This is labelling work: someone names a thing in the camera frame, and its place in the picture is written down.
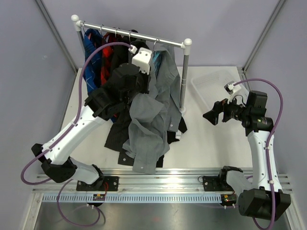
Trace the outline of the grey shirt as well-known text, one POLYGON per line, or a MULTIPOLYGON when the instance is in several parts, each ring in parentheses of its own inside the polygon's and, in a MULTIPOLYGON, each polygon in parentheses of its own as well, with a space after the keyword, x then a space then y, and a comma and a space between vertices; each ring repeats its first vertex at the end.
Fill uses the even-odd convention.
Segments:
POLYGON ((133 170, 154 174, 158 159, 166 154, 169 131, 177 132, 182 117, 179 110, 180 74, 174 48, 155 48, 160 65, 151 62, 148 94, 138 94, 130 107, 129 139, 123 144, 126 154, 134 159, 133 170))

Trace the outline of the teal hanger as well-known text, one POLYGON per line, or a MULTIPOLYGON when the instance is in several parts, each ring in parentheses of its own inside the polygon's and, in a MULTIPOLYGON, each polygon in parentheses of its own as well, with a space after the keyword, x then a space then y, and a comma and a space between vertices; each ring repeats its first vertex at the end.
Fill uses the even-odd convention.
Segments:
POLYGON ((161 58, 162 58, 161 51, 155 51, 154 56, 153 56, 153 63, 154 63, 154 70, 155 70, 156 75, 160 69, 161 58))

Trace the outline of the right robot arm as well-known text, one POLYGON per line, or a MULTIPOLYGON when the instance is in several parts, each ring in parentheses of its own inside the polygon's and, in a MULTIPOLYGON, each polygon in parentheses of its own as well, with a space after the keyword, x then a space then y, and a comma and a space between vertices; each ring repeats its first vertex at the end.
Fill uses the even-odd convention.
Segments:
POLYGON ((265 115, 266 102, 266 93, 250 91, 246 104, 223 99, 203 114, 214 126, 219 114, 223 114, 223 122, 241 122, 251 149, 253 181, 249 182, 243 170, 233 166, 224 166, 217 176, 204 176, 202 180, 205 191, 233 191, 242 216, 278 220, 290 206, 291 198, 283 192, 277 175, 271 135, 273 120, 265 115))

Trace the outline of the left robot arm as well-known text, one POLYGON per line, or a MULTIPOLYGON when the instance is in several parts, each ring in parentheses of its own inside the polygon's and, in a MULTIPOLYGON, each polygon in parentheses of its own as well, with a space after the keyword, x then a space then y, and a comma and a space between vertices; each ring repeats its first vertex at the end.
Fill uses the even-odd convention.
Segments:
POLYGON ((106 83, 89 94, 76 117, 51 141, 32 146, 51 180, 78 180, 94 191, 103 187, 105 177, 96 165, 79 162, 70 155, 93 130, 125 110, 137 94, 149 92, 150 69, 129 63, 120 65, 106 83))

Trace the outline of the black hanging shirt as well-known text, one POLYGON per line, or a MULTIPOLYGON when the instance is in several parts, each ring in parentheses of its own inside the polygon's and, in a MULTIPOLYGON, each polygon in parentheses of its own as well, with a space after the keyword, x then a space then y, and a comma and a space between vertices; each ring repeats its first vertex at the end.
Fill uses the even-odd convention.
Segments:
MULTIPOLYGON (((128 36, 123 35, 115 35, 111 34, 108 39, 109 42, 123 42, 128 45, 132 44, 136 46, 138 49, 141 47, 148 48, 146 42, 137 38, 129 38, 128 36)), ((118 68, 123 63, 128 63, 130 60, 130 52, 128 51, 128 47, 122 45, 116 45, 112 47, 113 55, 111 59, 110 73, 113 72, 114 69, 118 68)))

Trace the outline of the red plaid shirt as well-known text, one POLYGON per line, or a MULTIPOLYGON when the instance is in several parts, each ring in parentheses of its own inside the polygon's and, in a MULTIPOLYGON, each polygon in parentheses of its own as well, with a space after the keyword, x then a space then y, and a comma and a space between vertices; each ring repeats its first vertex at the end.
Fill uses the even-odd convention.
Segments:
MULTIPOLYGON (((114 34, 106 33, 103 36, 103 44, 116 42, 117 39, 114 34)), ((100 72, 100 80, 101 84, 105 84, 110 77, 111 70, 111 61, 114 54, 114 47, 108 46, 102 50, 102 64, 101 64, 101 72, 100 72)))

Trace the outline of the blue shirt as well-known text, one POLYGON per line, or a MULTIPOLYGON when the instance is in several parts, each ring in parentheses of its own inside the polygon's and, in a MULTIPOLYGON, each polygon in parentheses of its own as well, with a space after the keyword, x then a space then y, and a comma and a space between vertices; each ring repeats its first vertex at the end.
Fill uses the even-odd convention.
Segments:
MULTIPOLYGON (((83 39, 83 47, 85 51, 85 61, 99 47, 103 45, 103 37, 99 31, 88 29, 85 31, 83 39)), ((83 79, 86 83, 87 93, 90 94, 93 90, 101 86, 100 72, 102 64, 102 51, 96 53, 89 61, 83 79)))

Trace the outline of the white plastic basket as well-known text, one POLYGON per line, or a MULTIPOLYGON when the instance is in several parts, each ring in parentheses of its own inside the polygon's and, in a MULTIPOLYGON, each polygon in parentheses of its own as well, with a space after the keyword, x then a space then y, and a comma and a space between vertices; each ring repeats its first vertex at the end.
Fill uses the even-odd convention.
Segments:
POLYGON ((223 69, 195 76, 191 79, 191 85, 201 109, 206 112, 213 108, 216 101, 228 99, 230 94, 224 86, 237 81, 240 81, 238 74, 223 69))

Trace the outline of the metal clothes rack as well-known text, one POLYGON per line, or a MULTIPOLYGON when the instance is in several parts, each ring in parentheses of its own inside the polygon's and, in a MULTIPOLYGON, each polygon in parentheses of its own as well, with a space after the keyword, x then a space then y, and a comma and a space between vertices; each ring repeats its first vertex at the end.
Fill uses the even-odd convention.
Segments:
POLYGON ((140 33, 135 33, 131 31, 121 30, 119 28, 111 28, 104 25, 96 25, 92 23, 86 23, 85 21, 80 20, 79 16, 73 14, 71 16, 71 21, 74 25, 75 31, 80 38, 81 45, 83 44, 83 34, 82 31, 84 28, 95 29, 99 32, 111 33, 114 35, 122 35, 127 36, 128 38, 137 38, 149 42, 153 42, 156 44, 163 44, 168 46, 173 46, 177 48, 181 48, 183 50, 183 67, 182 67, 182 75, 181 75, 181 85, 180 85, 180 96, 179 96, 179 110, 182 114, 185 114, 186 108, 184 106, 185 94, 186 94, 186 83, 187 83, 187 72, 189 65, 189 56, 192 46, 192 40, 190 38, 186 38, 183 42, 175 42, 167 39, 162 39, 154 36, 144 35, 140 33))

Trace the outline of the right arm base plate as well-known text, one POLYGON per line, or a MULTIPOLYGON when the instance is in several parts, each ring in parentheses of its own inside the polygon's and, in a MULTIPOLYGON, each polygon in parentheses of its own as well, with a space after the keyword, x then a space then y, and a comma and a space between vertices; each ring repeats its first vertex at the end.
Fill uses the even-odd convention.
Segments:
POLYGON ((233 192, 233 188, 219 176, 203 176, 203 188, 206 192, 233 192))

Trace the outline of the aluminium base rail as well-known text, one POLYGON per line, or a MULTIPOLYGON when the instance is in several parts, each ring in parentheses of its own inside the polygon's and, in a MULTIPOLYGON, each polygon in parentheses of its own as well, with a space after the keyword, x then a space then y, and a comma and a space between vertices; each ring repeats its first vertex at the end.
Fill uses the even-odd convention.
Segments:
MULTIPOLYGON (((119 177, 118 193, 202 193, 201 176, 215 176, 219 168, 163 169, 155 174, 142 174, 130 169, 106 169, 106 176, 119 177)), ((278 175, 283 191, 292 193, 286 174, 278 175)), ((33 193, 55 193, 64 183, 46 182, 34 185, 33 193)))

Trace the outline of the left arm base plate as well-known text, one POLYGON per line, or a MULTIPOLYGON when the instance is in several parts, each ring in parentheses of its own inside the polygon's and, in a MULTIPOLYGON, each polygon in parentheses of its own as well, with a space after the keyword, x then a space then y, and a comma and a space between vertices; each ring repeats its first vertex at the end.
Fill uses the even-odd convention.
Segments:
POLYGON ((105 190, 116 192, 118 191, 118 183, 119 183, 118 176, 105 176, 101 185, 91 185, 91 184, 86 184, 85 182, 78 181, 76 190, 83 192, 105 191, 105 190))

